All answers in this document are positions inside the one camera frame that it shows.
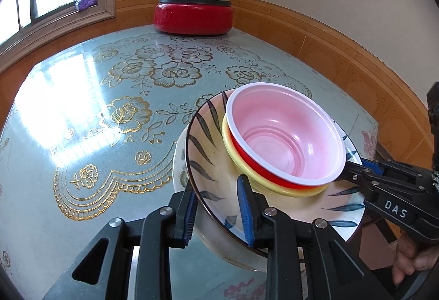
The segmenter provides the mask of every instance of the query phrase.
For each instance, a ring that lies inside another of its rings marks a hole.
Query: large plate
[[[195,114],[188,126],[186,164],[189,180],[206,212],[229,236],[246,244],[236,195],[239,172],[224,146],[220,127],[232,92],[214,96]],[[352,141],[340,127],[337,130],[345,142],[347,160],[361,164]],[[269,190],[264,195],[270,206],[293,219],[309,223],[326,219],[344,240],[355,232],[364,213],[359,188],[344,180],[332,182],[324,192],[308,198],[291,198]]]

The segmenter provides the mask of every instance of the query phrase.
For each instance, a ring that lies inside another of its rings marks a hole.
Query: metal bolt
[[[264,210],[264,213],[265,213],[267,216],[269,216],[269,217],[276,216],[276,215],[277,215],[277,209],[275,209],[274,207],[267,207],[267,208]]]
[[[122,220],[118,217],[112,218],[108,224],[110,227],[117,228],[122,224]]]
[[[326,228],[328,226],[328,222],[326,222],[324,219],[322,218],[318,218],[316,219],[316,227],[317,228]]]
[[[160,209],[160,214],[162,216],[169,216],[170,214],[172,214],[172,212],[174,212],[174,210],[169,206],[165,206]]]

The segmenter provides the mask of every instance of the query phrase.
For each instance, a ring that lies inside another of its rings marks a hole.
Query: bowl
[[[263,192],[263,190],[261,190],[261,187],[263,187],[283,196],[310,197],[321,193],[329,185],[325,184],[322,186],[307,187],[291,184],[288,181],[277,177],[276,175],[271,175],[271,177],[265,178],[257,173],[252,167],[250,167],[236,150],[225,116],[221,125],[221,132],[223,135],[224,145],[230,155],[230,158],[233,160],[238,170],[249,177],[252,187],[260,192]]]
[[[295,90],[273,83],[239,87],[227,102],[226,118],[245,153],[286,181],[321,186],[344,168],[345,147],[331,117]]]

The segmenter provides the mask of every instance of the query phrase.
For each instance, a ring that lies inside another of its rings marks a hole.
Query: electric hot pot
[[[159,0],[154,26],[171,34],[226,34],[232,29],[231,5],[229,0]]]

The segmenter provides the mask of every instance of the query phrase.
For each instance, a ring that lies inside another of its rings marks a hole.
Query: bowl rim
[[[261,86],[270,86],[271,88],[275,88],[275,89],[281,90],[282,92],[286,92],[287,94],[289,94],[289,95],[291,95],[299,100],[305,100],[308,103],[311,103],[314,110],[319,112],[320,117],[324,119],[324,121],[326,122],[326,125],[328,126],[329,130],[331,131],[331,134],[333,135],[333,138],[336,141],[336,146],[337,146],[336,152],[339,155],[338,162],[335,163],[335,166],[333,167],[332,171],[328,175],[321,177],[321,178],[318,178],[318,179],[303,179],[301,177],[297,177],[297,176],[293,176],[293,175],[290,175],[288,173],[285,173],[285,172],[279,170],[278,168],[275,168],[274,166],[269,164],[267,161],[265,161],[262,157],[257,155],[253,151],[253,149],[251,149],[251,147],[247,144],[247,142],[243,139],[241,134],[238,132],[238,128],[236,127],[236,124],[233,120],[233,115],[232,115],[233,103],[234,103],[235,99],[237,98],[237,96],[239,94],[241,94],[242,92],[244,92],[248,89],[261,88]],[[259,165],[264,167],[265,170],[273,173],[274,175],[276,175],[276,176],[278,176],[286,181],[292,182],[294,184],[299,184],[302,186],[321,186],[324,184],[328,184],[328,183],[334,181],[335,179],[337,179],[337,177],[343,171],[343,168],[344,168],[345,162],[346,162],[345,147],[344,147],[341,136],[339,135],[339,133],[335,129],[334,123],[332,122],[332,118],[316,102],[314,102],[313,100],[311,100],[307,96],[305,96],[305,95],[303,95],[303,94],[301,94],[301,93],[299,93],[291,88],[288,88],[288,87],[285,87],[282,85],[278,85],[275,83],[267,83],[267,82],[250,83],[250,84],[241,86],[241,87],[237,88],[236,90],[234,90],[232,95],[229,97],[229,99],[227,101],[227,105],[226,105],[226,114],[225,115],[227,118],[227,123],[229,125],[229,129],[230,129],[231,134],[235,138],[236,142],[247,153],[247,155],[249,155]]]
[[[245,162],[242,156],[239,154],[238,150],[236,150],[233,142],[231,140],[231,133],[229,129],[229,125],[227,124],[226,116],[221,124],[221,131],[223,132],[223,141],[226,147],[227,152],[229,153],[230,158],[239,168],[239,170],[245,173],[250,179],[254,182],[258,183],[260,186],[276,192],[282,196],[290,196],[290,197],[310,197],[315,196],[321,192],[323,192],[329,184],[315,186],[309,189],[295,189],[295,188],[287,188],[281,185],[275,184],[274,182],[266,179],[264,176],[258,174],[253,168]]]

